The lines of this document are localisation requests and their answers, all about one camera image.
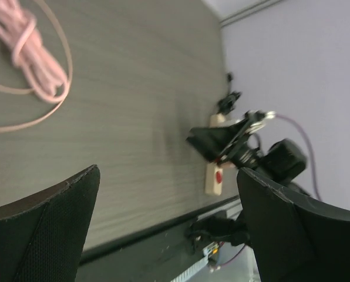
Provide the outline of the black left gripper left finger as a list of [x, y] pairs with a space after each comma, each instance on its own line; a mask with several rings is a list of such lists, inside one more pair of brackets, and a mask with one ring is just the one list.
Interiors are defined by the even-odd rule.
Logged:
[[95, 208], [100, 170], [0, 207], [0, 281], [74, 281]]

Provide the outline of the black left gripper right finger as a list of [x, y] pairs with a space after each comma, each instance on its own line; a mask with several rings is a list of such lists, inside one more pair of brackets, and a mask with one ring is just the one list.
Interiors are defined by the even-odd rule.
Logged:
[[261, 281], [350, 281], [350, 211], [251, 169], [237, 186]]

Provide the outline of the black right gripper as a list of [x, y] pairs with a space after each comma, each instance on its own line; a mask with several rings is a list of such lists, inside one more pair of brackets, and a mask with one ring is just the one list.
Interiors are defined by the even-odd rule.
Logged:
[[294, 179], [307, 168], [307, 157], [292, 140], [274, 143], [266, 152], [261, 146], [258, 131], [267, 121], [278, 118], [275, 111], [248, 111], [235, 123], [219, 127], [193, 127], [187, 143], [207, 162], [247, 167], [270, 179]]

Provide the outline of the beige power strip red sockets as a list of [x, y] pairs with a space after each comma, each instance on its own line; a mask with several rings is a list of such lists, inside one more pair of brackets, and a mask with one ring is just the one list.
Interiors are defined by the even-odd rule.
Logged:
[[[210, 127], [218, 127], [226, 121], [222, 114], [210, 117]], [[220, 196], [223, 186], [223, 169], [215, 163], [208, 163], [206, 166], [205, 193], [209, 196]]]

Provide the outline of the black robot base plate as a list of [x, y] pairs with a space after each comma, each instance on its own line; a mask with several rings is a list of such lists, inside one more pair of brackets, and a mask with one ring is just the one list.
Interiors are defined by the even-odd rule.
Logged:
[[210, 216], [234, 217], [241, 210], [237, 196], [186, 213], [147, 229], [85, 251], [76, 281], [171, 281], [194, 263], [216, 252], [218, 244], [189, 227]]

